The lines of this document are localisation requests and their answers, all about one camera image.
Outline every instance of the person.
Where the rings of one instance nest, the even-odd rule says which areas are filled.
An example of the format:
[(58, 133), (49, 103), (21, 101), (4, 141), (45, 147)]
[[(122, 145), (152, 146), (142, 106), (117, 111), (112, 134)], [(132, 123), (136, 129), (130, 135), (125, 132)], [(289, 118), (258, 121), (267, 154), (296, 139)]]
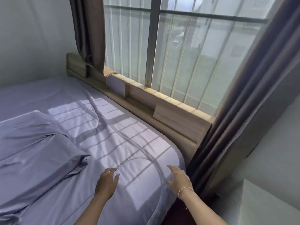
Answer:
[[(173, 181), (166, 180), (173, 193), (189, 209), (197, 225), (228, 225), (220, 216), (210, 209), (193, 190), (189, 177), (177, 166), (168, 165), (173, 174)], [(115, 178), (115, 168), (107, 168), (98, 179), (95, 194), (88, 207), (74, 225), (96, 225), (105, 203), (113, 196), (119, 181)]]

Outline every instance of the bed sheet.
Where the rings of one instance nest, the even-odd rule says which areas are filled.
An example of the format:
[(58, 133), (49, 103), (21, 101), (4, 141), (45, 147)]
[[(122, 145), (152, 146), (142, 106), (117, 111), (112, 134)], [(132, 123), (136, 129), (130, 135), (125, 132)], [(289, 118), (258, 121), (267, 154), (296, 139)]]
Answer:
[(72, 77), (0, 89), (0, 121), (33, 110), (50, 114), (81, 150), (88, 166), (23, 212), (22, 224), (73, 224), (94, 194), (100, 174), (117, 167), (119, 184), (98, 224), (160, 224), (175, 201), (168, 164), (184, 169), (178, 148), (117, 103)]

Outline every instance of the bracelet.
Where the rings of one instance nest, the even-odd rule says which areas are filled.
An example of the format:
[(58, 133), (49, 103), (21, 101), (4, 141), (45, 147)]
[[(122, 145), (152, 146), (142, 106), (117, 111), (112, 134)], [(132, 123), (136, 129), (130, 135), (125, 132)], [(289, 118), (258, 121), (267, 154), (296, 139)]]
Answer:
[(181, 188), (181, 190), (183, 190), (183, 189), (185, 189), (185, 188), (189, 188), (189, 189), (193, 190), (191, 187), (183, 187), (183, 188)]

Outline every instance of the window pane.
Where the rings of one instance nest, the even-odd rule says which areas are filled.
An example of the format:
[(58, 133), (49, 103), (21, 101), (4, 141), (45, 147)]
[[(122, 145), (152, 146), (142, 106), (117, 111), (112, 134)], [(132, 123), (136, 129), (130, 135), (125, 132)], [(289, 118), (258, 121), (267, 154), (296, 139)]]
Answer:
[(136, 8), (151, 8), (151, 0), (103, 0), (104, 5), (119, 5)]
[(105, 7), (106, 65), (145, 83), (150, 12)]
[(266, 18), (275, 0), (162, 0), (161, 9)]
[(161, 14), (152, 88), (212, 115), (260, 27)]

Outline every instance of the floor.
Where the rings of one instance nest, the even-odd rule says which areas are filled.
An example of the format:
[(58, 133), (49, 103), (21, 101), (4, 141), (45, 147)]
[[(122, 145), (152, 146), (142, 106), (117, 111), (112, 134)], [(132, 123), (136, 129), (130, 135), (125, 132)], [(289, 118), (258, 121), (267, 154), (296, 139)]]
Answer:
[(196, 223), (183, 201), (177, 198), (161, 225), (196, 225)]

